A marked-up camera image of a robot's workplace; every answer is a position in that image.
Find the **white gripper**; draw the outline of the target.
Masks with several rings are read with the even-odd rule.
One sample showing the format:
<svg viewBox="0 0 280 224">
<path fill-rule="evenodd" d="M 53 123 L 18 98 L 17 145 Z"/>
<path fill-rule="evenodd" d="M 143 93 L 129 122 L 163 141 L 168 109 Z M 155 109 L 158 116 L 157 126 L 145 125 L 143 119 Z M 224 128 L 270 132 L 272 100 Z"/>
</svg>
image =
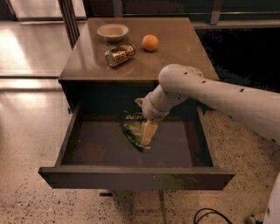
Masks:
<svg viewBox="0 0 280 224">
<path fill-rule="evenodd" d="M 156 134 L 158 129 L 157 123 L 166 117 L 166 113 L 159 111 L 152 105 L 149 95 L 146 95 L 144 98 L 136 98 L 134 103 L 142 107 L 143 117 L 148 121 L 142 124 L 140 139 L 140 145 L 146 147 L 150 145 L 152 138 Z"/>
</svg>

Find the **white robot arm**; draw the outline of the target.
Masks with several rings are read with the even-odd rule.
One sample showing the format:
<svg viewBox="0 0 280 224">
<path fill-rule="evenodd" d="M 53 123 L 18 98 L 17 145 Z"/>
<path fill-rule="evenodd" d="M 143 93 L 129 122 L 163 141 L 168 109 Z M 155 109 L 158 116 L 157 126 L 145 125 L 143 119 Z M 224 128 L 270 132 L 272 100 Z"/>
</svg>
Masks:
<svg viewBox="0 0 280 224">
<path fill-rule="evenodd" d="M 148 147 L 158 123 L 188 98 L 231 116 L 275 144 L 280 142 L 278 93 L 209 80 L 195 67 L 170 64 L 160 71 L 157 87 L 136 99 L 146 119 L 139 146 Z"/>
</svg>

